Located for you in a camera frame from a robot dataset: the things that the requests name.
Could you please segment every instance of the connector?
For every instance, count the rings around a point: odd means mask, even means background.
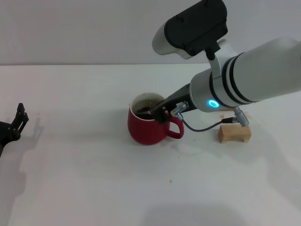
[[[240,123],[242,127],[248,126],[249,120],[247,119],[246,115],[243,113],[243,111],[239,107],[233,108],[234,114],[237,118],[237,121]]]
[[[236,117],[225,118],[221,120],[222,123],[237,123]]]
[[[188,103],[186,101],[183,101],[183,102],[179,103],[175,109],[171,110],[170,114],[173,117],[178,117],[180,120],[182,120],[183,116],[181,115],[181,112],[184,111],[188,107],[189,107]]]

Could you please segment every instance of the black cable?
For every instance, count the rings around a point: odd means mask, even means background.
[[[221,121],[217,122],[216,124],[209,126],[208,128],[205,128],[205,129],[194,129],[190,125],[188,125],[184,119],[182,119],[182,122],[184,123],[185,126],[187,126],[190,130],[192,130],[194,132],[204,132],[204,131],[212,129],[213,127],[218,126],[219,124],[222,124],[222,123],[233,123],[233,117],[222,119]]]

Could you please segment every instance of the wooden block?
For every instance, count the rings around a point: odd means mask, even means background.
[[[218,131],[218,137],[221,143],[225,143],[229,140],[241,140],[247,143],[251,135],[249,126],[242,127],[241,125],[222,125]]]

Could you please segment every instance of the black stripe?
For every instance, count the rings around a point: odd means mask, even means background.
[[[226,91],[226,93],[228,94],[228,96],[236,103],[240,104],[240,105],[246,105],[246,103],[243,103],[241,101],[239,101],[238,99],[235,98],[235,96],[233,96],[233,94],[231,93],[230,89],[229,89],[229,86],[227,84],[227,78],[226,78],[226,74],[227,74],[227,67],[228,67],[228,64],[229,62],[233,59],[230,58],[229,60],[226,61],[224,67],[222,68],[222,84],[224,86],[224,89]]]
[[[224,104],[216,95],[215,91],[214,91],[214,88],[213,88],[213,78],[212,78],[212,73],[210,74],[210,77],[209,77],[209,87],[210,87],[210,91],[211,91],[211,94],[212,96],[214,97],[214,99],[219,103],[221,104],[221,106],[224,106],[224,107],[227,107],[227,108],[233,108],[233,107],[230,107],[226,104]]]
[[[233,90],[235,91],[235,93],[237,94],[237,96],[239,96],[239,98],[241,98],[242,100],[246,101],[246,102],[249,102],[249,103],[254,103],[254,101],[252,100],[249,100],[247,98],[245,98],[241,92],[238,90],[236,84],[235,84],[235,81],[234,81],[234,75],[233,75],[233,69],[234,69],[234,64],[235,64],[235,61],[237,60],[237,58],[241,55],[237,55],[233,61],[231,62],[231,65],[230,65],[230,71],[229,71],[229,77],[230,77],[230,82],[231,82],[231,86],[233,88]]]

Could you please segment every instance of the coffee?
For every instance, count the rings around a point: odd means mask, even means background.
[[[141,119],[145,119],[145,120],[152,120],[154,119],[152,115],[149,114],[149,110],[156,106],[157,103],[159,103],[160,100],[151,100],[151,99],[146,99],[146,100],[142,100],[138,103],[135,104],[135,106],[133,107],[133,112],[134,114],[141,118]]]

